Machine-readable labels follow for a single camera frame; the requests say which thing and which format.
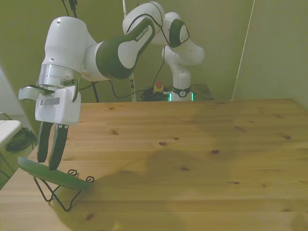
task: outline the wood grain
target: wood grain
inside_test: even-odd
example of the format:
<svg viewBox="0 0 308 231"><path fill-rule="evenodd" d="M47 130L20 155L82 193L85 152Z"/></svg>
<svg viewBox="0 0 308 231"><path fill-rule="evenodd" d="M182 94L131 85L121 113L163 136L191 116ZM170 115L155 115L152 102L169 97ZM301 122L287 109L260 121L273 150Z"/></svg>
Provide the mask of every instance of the wood grain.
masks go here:
<svg viewBox="0 0 308 231"><path fill-rule="evenodd" d="M306 231L307 131L291 100L83 104L59 169L93 187L65 213L19 169L0 230Z"/></svg>

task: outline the green wall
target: green wall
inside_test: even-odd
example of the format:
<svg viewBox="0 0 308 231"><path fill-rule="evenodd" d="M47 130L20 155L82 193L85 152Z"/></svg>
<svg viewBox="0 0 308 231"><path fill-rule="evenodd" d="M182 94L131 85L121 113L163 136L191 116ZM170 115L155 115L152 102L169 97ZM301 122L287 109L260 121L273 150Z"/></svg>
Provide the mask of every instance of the green wall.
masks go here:
<svg viewBox="0 0 308 231"><path fill-rule="evenodd" d="M292 98L308 107L308 1L256 0L235 99Z"/></svg>
<svg viewBox="0 0 308 231"><path fill-rule="evenodd" d="M200 66L190 67L193 84L207 84L216 100L232 97L253 0L156 0L165 13L177 12L191 39L204 48ZM145 1L126 0L128 12ZM137 90L151 86L161 63L162 46L150 45L135 70ZM172 74L166 64L159 75L166 85Z"/></svg>
<svg viewBox="0 0 308 231"><path fill-rule="evenodd" d="M66 12L61 0L1 1L0 66L15 94L25 85L36 84L49 26L54 18L64 15ZM77 15L86 22L97 42L123 34L122 0L78 0ZM81 81L81 87L88 84L86 80ZM98 83L97 89L101 102L118 101L112 94L109 82ZM115 89L119 95L129 94L129 80L115 82ZM82 92L82 101L95 102L92 89ZM37 132L34 103L22 103L22 106Z"/></svg>

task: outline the cable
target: cable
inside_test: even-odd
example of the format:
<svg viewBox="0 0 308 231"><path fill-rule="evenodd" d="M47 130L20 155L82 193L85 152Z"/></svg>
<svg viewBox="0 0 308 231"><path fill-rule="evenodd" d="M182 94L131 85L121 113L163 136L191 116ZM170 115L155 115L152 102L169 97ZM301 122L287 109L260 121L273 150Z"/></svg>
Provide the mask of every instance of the cable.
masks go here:
<svg viewBox="0 0 308 231"><path fill-rule="evenodd" d="M157 74L156 74L156 76L155 76L155 78L154 78L154 81L153 81L153 94L154 94L154 85L155 85L155 81L156 81L156 79L157 79L158 74L160 73L160 71L162 70L162 68L163 68L163 66L164 66L164 64L165 64L165 48L166 48L166 47L164 47L163 63L162 63L162 65L161 65L159 71L157 72Z"/></svg>
<svg viewBox="0 0 308 231"><path fill-rule="evenodd" d="M112 82L111 82L110 80L109 80L109 83L111 84L112 92L114 93L114 95L115 95L118 99L126 98L126 97L128 97L128 96L131 96L131 95L133 95L133 94L136 94L137 92L146 91L146 90L137 90L137 91L135 91L135 92L133 92L133 93L131 93L131 94L129 94L129 95L126 95L126 96L117 96L116 93L115 93L114 86L113 86L113 84L112 84Z"/></svg>
<svg viewBox="0 0 308 231"><path fill-rule="evenodd" d="M7 178L11 178L9 175L7 175L5 172L3 172L2 170L0 170L0 172L3 174L3 175L5 175Z"/></svg>
<svg viewBox="0 0 308 231"><path fill-rule="evenodd" d="M176 48L176 47L178 47L178 46L181 45L181 44L180 44L180 45L178 45L178 46L172 46L172 45L169 43L169 41L168 41L168 39L167 39L167 37L166 37L166 35L165 35L165 33L164 33L163 27L162 27L151 15L149 15L148 13L140 14L138 17L136 17L136 18L131 22L131 24L129 25L126 34L129 32L131 26L135 23L135 21L136 21L138 18L142 17L142 16L149 16L149 17L152 18L152 20L159 26L159 28L162 30L162 33L163 33L163 35L164 35L164 38L165 38L165 40L166 40L166 42L167 42L167 44L168 44L169 47L171 47L171 48ZM188 38L187 38L184 42L182 42L182 44L185 43L187 40L189 40L189 38L190 38L190 36L191 36L190 33L189 33L189 30L187 29L187 27L186 27L186 30L187 30L187 33L188 33Z"/></svg>
<svg viewBox="0 0 308 231"><path fill-rule="evenodd" d="M98 98L98 94L97 94L97 90L96 90L95 84L96 84L96 82L92 82L92 86L93 86L93 91L94 91L95 99L96 99L96 102L99 103L100 100L99 100L99 98Z"/></svg>
<svg viewBox="0 0 308 231"><path fill-rule="evenodd" d="M92 87L93 84L97 84L97 83L98 83L98 81L97 81L97 82L93 82L93 83L91 83L90 85L86 86L85 88L80 88L79 91L80 91L80 90L88 89L88 88Z"/></svg>
<svg viewBox="0 0 308 231"><path fill-rule="evenodd" d="M65 10L66 10L67 16L69 16L69 13L68 13L68 10L67 10L67 7L66 7L66 4L65 4L64 0L62 0L62 2L63 2L63 5L64 5L64 7L65 7Z"/></svg>
<svg viewBox="0 0 308 231"><path fill-rule="evenodd" d="M77 0L68 0L69 5L71 6L71 10L73 11L74 17L77 18L76 14L76 6L77 6Z"/></svg>
<svg viewBox="0 0 308 231"><path fill-rule="evenodd" d="M167 101L169 95L164 95L162 92L156 92L153 94L152 88L145 91L142 95L143 102L154 102L154 101Z"/></svg>

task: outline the metal wire stand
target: metal wire stand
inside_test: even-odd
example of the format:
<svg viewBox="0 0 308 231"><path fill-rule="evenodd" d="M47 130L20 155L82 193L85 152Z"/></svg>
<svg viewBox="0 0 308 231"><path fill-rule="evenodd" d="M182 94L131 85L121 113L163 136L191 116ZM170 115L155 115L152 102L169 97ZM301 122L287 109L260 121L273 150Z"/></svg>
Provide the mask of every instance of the metal wire stand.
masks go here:
<svg viewBox="0 0 308 231"><path fill-rule="evenodd" d="M79 173L77 173L77 171L74 170L74 169L70 169L67 173L68 173L69 175L74 176L74 177L77 176L77 175L79 175ZM38 187L40 193L42 194L44 200L45 200L46 202L50 202L50 201L52 201L53 198L55 198L55 199L57 200L57 202L60 204L60 206L62 207L62 209L63 209L65 212L68 212L68 211L70 211L70 210L72 209L74 200L75 200L75 199L79 196L79 194L82 192L82 190L78 191L77 194L76 194L76 195L73 197L73 199L71 200L70 205L69 205L69 208L65 208L65 206L63 205L63 203L60 201L60 199L59 199L59 198L57 197L57 195L55 194L55 192L61 187L60 185L59 185L58 187L56 187L54 190L52 190L51 187L49 186L49 184L48 184L45 180L42 180L42 179L39 178L39 179L46 185L46 187L49 189L49 191L51 192L51 197L50 197L50 199L47 199L46 196L45 196L45 194L44 194L44 192L43 192L43 190L42 190L42 188L41 188L40 185L39 185L39 182L38 182L37 178L36 178L36 177L33 177L33 179L34 179L35 183L37 184L37 187ZM86 178L86 181L89 182L89 183L93 183L93 182L94 182L94 177L88 176L88 177Z"/></svg>

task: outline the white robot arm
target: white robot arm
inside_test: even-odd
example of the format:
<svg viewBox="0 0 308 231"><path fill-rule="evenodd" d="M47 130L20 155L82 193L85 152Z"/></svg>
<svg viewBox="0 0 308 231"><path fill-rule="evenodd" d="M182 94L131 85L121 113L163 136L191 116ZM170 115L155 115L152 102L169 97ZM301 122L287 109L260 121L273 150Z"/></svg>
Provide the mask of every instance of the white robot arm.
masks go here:
<svg viewBox="0 0 308 231"><path fill-rule="evenodd" d="M182 65L199 64L204 51L190 41L189 32L176 13L164 14L162 6L156 2L140 5L123 21L124 36L101 43L95 42L86 24L79 19L59 17L53 20L37 86L19 90L20 100L36 101L35 116L41 121L38 162L45 162L47 158L53 124L50 170L56 170L61 161L68 127L76 124L80 115L81 96L76 80L80 77L90 81L129 77L151 41L167 46L164 57L173 73L172 94L179 99L189 98L190 74Z"/></svg>

